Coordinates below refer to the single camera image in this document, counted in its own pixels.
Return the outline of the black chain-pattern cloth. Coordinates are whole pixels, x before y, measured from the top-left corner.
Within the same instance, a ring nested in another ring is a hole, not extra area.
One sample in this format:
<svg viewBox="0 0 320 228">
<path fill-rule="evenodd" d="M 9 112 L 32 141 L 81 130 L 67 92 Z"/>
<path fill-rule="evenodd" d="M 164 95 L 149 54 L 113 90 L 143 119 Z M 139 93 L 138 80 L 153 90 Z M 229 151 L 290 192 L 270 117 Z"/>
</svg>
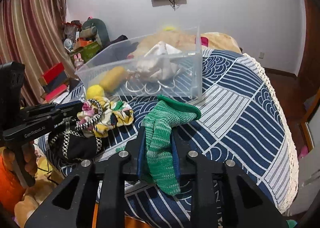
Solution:
<svg viewBox="0 0 320 228">
<path fill-rule="evenodd" d="M 103 116 L 103 107 L 96 99 L 57 105 L 57 125 L 48 137 L 50 149 L 61 159 L 77 162 L 94 158 L 103 148 L 101 138 L 91 134 Z"/>
</svg>

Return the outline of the yellow fuzzy ball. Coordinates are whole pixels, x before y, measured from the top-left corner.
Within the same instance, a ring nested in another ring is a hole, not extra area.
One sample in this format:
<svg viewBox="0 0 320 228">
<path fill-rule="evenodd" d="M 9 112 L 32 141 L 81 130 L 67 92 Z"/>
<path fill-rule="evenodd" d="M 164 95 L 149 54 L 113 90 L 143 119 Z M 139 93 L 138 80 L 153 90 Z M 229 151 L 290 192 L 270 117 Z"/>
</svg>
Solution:
<svg viewBox="0 0 320 228">
<path fill-rule="evenodd" d="M 86 99 L 92 99 L 96 96 L 103 97 L 104 89 L 100 85 L 92 85 L 86 91 Z"/>
</svg>

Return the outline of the green knitted sock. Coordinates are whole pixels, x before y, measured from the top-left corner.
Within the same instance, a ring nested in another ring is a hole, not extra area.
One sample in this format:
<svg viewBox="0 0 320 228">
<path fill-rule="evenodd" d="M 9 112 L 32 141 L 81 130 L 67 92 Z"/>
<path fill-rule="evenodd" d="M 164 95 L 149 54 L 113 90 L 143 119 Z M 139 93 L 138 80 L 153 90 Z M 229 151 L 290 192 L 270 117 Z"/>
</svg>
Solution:
<svg viewBox="0 0 320 228">
<path fill-rule="evenodd" d="M 140 178 L 143 181 L 156 184 L 167 195 L 181 192 L 172 156 L 172 128 L 200 118 L 201 111 L 196 106 L 158 96 L 158 103 L 142 121 L 145 138 Z"/>
</svg>

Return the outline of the yellow floral scrunchie cloth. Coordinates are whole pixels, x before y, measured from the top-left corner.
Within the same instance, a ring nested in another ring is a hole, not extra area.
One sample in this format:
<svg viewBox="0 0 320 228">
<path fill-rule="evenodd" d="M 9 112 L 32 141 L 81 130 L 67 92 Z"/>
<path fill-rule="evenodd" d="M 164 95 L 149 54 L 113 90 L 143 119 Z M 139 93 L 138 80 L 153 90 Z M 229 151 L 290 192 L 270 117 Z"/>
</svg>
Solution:
<svg viewBox="0 0 320 228">
<path fill-rule="evenodd" d="M 87 99 L 82 111 L 77 114 L 75 130 L 106 138 L 108 131 L 133 123 L 134 112 L 131 106 L 121 100 L 110 101 L 106 97 L 95 96 Z"/>
</svg>

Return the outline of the yellow sponge block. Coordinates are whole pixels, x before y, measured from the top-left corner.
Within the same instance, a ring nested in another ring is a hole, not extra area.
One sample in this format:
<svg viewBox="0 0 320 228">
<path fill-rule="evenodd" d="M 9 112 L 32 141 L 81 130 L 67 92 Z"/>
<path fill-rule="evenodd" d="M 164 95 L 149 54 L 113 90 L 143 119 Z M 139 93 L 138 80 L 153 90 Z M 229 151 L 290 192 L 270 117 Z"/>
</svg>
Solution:
<svg viewBox="0 0 320 228">
<path fill-rule="evenodd" d="M 122 66 L 116 66 L 111 70 L 107 71 L 102 80 L 99 82 L 99 85 L 107 93 L 113 93 L 114 90 L 127 78 L 127 70 Z"/>
</svg>

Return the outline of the white cloth pouch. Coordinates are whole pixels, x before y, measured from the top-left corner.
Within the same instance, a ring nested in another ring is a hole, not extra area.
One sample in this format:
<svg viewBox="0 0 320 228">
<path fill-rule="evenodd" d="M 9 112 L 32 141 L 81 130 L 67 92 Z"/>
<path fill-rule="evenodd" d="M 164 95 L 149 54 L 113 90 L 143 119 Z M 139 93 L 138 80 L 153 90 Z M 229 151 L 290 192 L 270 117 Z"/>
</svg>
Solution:
<svg viewBox="0 0 320 228">
<path fill-rule="evenodd" d="M 176 55 L 181 52 L 165 42 L 159 42 L 137 62 L 136 72 L 149 82 L 173 78 L 180 72 L 181 67 L 172 62 L 168 55 Z"/>
</svg>

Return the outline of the pink red flat box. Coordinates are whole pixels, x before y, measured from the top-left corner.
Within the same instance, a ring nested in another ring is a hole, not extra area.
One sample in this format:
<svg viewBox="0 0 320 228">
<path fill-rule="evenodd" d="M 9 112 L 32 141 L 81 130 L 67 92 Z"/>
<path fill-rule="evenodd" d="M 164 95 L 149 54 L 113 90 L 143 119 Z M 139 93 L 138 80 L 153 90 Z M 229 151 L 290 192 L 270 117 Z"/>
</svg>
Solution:
<svg viewBox="0 0 320 228">
<path fill-rule="evenodd" d="M 59 87 L 57 87 L 56 89 L 54 89 L 53 91 L 51 91 L 49 94 L 46 95 L 46 97 L 45 97 L 46 102 L 50 103 L 55 98 L 57 98 L 58 96 L 63 94 L 65 91 L 67 91 L 67 88 L 68 87 L 66 84 L 60 85 Z"/>
</svg>

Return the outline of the dark blue box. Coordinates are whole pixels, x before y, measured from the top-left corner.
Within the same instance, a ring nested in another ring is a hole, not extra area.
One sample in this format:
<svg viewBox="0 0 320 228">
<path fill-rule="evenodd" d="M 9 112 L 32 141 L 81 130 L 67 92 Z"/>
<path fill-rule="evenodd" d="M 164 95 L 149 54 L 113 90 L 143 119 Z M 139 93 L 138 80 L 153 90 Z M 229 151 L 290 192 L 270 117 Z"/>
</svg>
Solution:
<svg viewBox="0 0 320 228">
<path fill-rule="evenodd" d="M 56 78 L 54 78 L 49 84 L 42 86 L 46 93 L 50 93 L 62 84 L 67 83 L 69 80 L 65 71 L 62 71 Z"/>
</svg>

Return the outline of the pink rabbit plush toy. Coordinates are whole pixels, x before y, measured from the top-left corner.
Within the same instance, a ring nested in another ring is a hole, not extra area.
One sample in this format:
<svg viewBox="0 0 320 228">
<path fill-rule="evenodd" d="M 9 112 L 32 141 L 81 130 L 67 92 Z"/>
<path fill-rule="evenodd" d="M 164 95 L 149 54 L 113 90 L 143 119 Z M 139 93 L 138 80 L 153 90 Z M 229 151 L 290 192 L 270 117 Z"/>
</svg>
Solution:
<svg viewBox="0 0 320 228">
<path fill-rule="evenodd" d="M 76 70 L 78 70 L 80 67 L 84 65 L 84 60 L 82 59 L 81 53 L 74 54 L 73 58 Z"/>
</svg>

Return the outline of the green storage box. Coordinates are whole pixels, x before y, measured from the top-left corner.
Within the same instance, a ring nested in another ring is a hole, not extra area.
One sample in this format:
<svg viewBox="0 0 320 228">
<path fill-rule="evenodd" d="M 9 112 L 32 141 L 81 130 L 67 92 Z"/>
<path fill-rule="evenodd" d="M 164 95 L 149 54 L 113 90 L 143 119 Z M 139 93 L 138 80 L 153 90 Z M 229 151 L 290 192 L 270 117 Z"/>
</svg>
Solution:
<svg viewBox="0 0 320 228">
<path fill-rule="evenodd" d="M 69 57 L 70 57 L 71 61 L 74 62 L 74 60 L 75 60 L 74 55 L 76 55 L 76 57 L 77 57 L 77 54 L 80 53 L 84 63 L 87 63 L 90 59 L 92 59 L 101 50 L 102 50 L 102 47 L 97 42 L 92 42 L 85 47 L 80 47 L 79 49 L 71 52 L 69 54 Z"/>
</svg>

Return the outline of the red gold striped curtain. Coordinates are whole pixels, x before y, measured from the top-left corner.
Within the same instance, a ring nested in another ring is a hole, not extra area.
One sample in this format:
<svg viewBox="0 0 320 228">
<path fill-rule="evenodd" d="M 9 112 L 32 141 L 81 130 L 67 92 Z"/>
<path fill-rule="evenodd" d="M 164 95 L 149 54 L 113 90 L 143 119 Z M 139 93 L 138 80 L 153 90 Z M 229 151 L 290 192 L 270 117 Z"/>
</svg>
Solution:
<svg viewBox="0 0 320 228">
<path fill-rule="evenodd" d="M 25 65 L 21 92 L 29 105 L 42 101 L 38 79 L 48 69 L 61 62 L 74 75 L 62 42 L 65 17 L 66 0 L 1 1 L 1 63 Z"/>
</svg>

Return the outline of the wooden door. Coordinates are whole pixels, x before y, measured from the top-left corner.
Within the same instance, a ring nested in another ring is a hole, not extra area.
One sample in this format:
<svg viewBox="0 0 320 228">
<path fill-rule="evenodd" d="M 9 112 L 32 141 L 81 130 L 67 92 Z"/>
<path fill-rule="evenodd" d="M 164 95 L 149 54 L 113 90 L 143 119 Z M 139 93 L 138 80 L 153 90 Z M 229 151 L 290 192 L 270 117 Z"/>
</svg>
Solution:
<svg viewBox="0 0 320 228">
<path fill-rule="evenodd" d="M 304 0 L 306 11 L 305 46 L 297 77 L 300 102 L 313 97 L 319 89 L 319 6 Z"/>
</svg>

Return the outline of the clear plastic storage box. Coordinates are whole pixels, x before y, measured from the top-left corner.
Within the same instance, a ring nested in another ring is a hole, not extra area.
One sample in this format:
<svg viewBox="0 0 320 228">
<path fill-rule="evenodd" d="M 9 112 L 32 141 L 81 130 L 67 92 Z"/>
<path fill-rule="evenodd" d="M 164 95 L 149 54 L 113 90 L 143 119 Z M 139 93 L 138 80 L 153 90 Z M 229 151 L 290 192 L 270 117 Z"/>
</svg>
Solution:
<svg viewBox="0 0 320 228">
<path fill-rule="evenodd" d="M 109 45 L 75 73 L 85 89 L 106 95 L 198 98 L 202 85 L 200 30 L 162 30 Z"/>
</svg>

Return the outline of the yellow green chair back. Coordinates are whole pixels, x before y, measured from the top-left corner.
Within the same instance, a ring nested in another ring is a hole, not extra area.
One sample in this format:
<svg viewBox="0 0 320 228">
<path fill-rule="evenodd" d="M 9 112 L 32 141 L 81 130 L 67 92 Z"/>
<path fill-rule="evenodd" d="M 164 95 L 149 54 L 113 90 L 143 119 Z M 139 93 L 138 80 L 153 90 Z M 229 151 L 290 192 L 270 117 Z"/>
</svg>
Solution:
<svg viewBox="0 0 320 228">
<path fill-rule="evenodd" d="M 177 28 L 176 28 L 176 27 L 173 27 L 173 26 L 165 26 L 165 27 L 163 27 L 162 30 L 163 30 L 163 31 L 176 31 Z"/>
</svg>

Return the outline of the beige patchwork blanket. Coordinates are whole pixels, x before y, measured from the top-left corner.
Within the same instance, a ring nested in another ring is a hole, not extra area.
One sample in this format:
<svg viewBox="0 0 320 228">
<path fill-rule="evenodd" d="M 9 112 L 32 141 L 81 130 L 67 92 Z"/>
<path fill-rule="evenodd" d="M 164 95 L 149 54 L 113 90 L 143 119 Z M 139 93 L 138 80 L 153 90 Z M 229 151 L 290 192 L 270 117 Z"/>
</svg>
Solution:
<svg viewBox="0 0 320 228">
<path fill-rule="evenodd" d="M 191 51 L 196 47 L 196 35 L 185 31 L 159 31 L 146 36 L 127 58 L 137 58 L 148 53 L 159 42 L 164 42 L 181 51 Z M 227 50 L 242 54 L 236 40 L 224 33 L 207 32 L 200 34 L 200 43 L 203 49 Z"/>
</svg>

